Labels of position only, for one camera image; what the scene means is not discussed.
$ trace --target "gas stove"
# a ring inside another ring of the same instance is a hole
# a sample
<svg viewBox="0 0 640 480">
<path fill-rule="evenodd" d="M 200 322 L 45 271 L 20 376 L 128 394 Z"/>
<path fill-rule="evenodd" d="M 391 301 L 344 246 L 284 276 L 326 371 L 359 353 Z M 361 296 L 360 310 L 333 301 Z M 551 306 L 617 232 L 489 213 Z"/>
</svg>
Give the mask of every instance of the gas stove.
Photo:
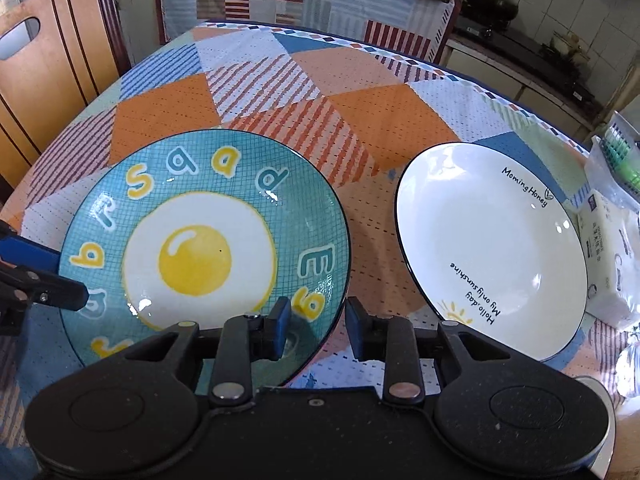
<svg viewBox="0 0 640 480">
<path fill-rule="evenodd" d="M 492 22 L 491 17 L 478 14 L 470 6 L 463 5 L 453 31 L 542 79 L 569 99 L 589 120 L 600 111 L 600 106 L 587 90 L 575 65 L 561 58 L 551 47 L 509 28 L 508 23 Z"/>
</svg>

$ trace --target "egg white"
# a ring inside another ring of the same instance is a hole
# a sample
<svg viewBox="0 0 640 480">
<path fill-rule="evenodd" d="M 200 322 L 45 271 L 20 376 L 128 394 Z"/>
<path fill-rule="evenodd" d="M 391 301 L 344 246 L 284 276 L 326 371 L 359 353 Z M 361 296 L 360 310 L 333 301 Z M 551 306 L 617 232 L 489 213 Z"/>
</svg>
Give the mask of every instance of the egg white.
<svg viewBox="0 0 640 480">
<path fill-rule="evenodd" d="M 225 282 L 202 296 L 173 290 L 158 267 L 165 240 L 189 225 L 216 229 L 231 253 Z M 203 329 L 222 327 L 230 317 L 260 307 L 275 275 L 275 246 L 262 216 L 237 198 L 213 192 L 185 193 L 158 206 L 135 227 L 122 259 L 127 299 L 140 320 L 156 330 L 183 320 L 196 321 Z"/>
</svg>

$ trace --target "tablecloth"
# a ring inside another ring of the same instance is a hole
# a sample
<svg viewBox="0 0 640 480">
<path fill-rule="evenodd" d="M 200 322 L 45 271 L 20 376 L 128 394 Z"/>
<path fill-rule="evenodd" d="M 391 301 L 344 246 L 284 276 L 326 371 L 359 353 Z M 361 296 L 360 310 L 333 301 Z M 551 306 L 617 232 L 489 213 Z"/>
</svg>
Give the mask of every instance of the tablecloth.
<svg viewBox="0 0 640 480">
<path fill-rule="evenodd" d="M 59 250 L 82 199 L 112 165 L 171 134 L 214 127 L 271 137 L 311 161 L 348 218 L 349 294 L 371 313 L 409 316 L 417 326 L 433 327 L 436 319 L 402 260 L 393 211 L 399 175 L 414 155 L 447 141 L 489 146 L 529 168 L 571 214 L 590 190 L 580 146 L 475 82 L 357 41 L 206 22 L 134 67 L 73 120 L 0 218 Z M 620 405 L 614 366 L 625 345 L 625 334 L 585 316 L 572 342 L 547 363 L 596 377 Z M 23 479 L 25 467 L 33 470 L 25 407 L 80 366 L 56 309 L 35 305 L 20 338 L 0 338 L 0 478 Z M 290 385 L 379 388 L 383 369 L 353 359 L 341 322 Z M 428 392 L 436 392 L 430 362 L 423 369 Z M 619 467 L 633 466 L 631 454 Z"/>
<path fill-rule="evenodd" d="M 434 61 L 454 0 L 160 0 L 166 40 L 198 20 L 252 20 L 306 27 Z"/>
</svg>

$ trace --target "chair backrest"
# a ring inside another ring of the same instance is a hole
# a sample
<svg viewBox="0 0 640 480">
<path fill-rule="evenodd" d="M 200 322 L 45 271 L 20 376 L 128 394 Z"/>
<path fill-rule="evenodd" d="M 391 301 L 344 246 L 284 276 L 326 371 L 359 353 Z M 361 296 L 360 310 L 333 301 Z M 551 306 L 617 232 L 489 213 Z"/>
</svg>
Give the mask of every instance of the chair backrest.
<svg viewBox="0 0 640 480">
<path fill-rule="evenodd" d="M 114 0 L 26 0 L 0 16 L 0 38 L 28 18 L 39 33 L 0 59 L 0 174 L 13 187 L 130 68 Z"/>
</svg>

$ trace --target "egg yolk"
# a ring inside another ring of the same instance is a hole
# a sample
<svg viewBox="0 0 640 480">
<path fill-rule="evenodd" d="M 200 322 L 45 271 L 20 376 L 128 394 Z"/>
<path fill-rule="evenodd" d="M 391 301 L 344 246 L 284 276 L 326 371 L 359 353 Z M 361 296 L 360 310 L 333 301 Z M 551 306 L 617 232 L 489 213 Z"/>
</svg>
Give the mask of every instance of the egg yolk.
<svg viewBox="0 0 640 480">
<path fill-rule="evenodd" d="M 231 271 L 231 251 L 213 227 L 190 225 L 174 231 L 162 244 L 160 276 L 176 292 L 204 296 L 225 283 Z"/>
</svg>

